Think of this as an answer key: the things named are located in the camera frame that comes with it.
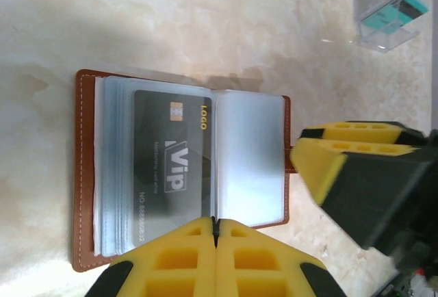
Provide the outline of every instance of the leather cover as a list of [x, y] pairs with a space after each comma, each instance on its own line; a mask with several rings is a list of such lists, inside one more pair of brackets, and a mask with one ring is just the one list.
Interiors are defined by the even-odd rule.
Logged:
[[[94, 255], [93, 196], [94, 196], [94, 82], [96, 77], [130, 77], [95, 70], [80, 70], [75, 82], [75, 184], [73, 205], [73, 269], [85, 272], [109, 264], [115, 257]], [[295, 172], [289, 160], [290, 98], [285, 98], [285, 217], [289, 221], [289, 173]]]

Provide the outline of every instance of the black card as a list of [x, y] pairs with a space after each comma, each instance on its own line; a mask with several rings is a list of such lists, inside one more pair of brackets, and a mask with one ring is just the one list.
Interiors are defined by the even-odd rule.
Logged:
[[135, 246], [211, 215], [211, 124], [209, 98], [135, 92]]

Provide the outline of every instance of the white stitching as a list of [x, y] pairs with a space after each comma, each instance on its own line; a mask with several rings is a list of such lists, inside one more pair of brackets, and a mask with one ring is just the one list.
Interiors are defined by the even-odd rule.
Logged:
[[[290, 135], [289, 135], [289, 126], [290, 126], [290, 99], [286, 99], [286, 136], [285, 136], [285, 142], [287, 143], [287, 147], [290, 147]], [[284, 216], [285, 219], [287, 218], [287, 215], [289, 214], [289, 189], [287, 189], [286, 187], [288, 187], [290, 189], [290, 182], [289, 182], [289, 173], [285, 172], [285, 209], [284, 209]]]
[[81, 142], [80, 146], [80, 157], [79, 157], [79, 266], [81, 268], [91, 268], [93, 266], [99, 266], [105, 263], [107, 260], [111, 261], [113, 257], [106, 259], [105, 261], [95, 262], [88, 265], [82, 265], [82, 186], [83, 186], [83, 89], [82, 89], [82, 79], [84, 77], [95, 77], [92, 75], [82, 75], [79, 78], [79, 97], [80, 97], [80, 110], [79, 110], [79, 140]]

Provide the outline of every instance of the marble surface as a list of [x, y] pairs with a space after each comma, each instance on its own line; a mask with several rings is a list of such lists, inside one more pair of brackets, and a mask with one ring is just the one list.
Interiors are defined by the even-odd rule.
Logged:
[[[292, 137], [335, 120], [430, 129], [431, 16], [388, 54], [353, 42], [352, 0], [0, 0], [0, 295], [80, 296], [70, 266], [73, 77], [80, 68], [287, 94]], [[357, 248], [291, 178], [288, 225], [263, 232], [320, 258], [349, 296], [390, 261]]]

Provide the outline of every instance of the plastic box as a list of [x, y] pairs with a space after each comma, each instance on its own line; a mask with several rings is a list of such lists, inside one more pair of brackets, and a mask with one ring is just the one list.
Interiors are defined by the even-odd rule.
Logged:
[[432, 0], [353, 0], [357, 43], [386, 53], [417, 36], [415, 18], [427, 13]]

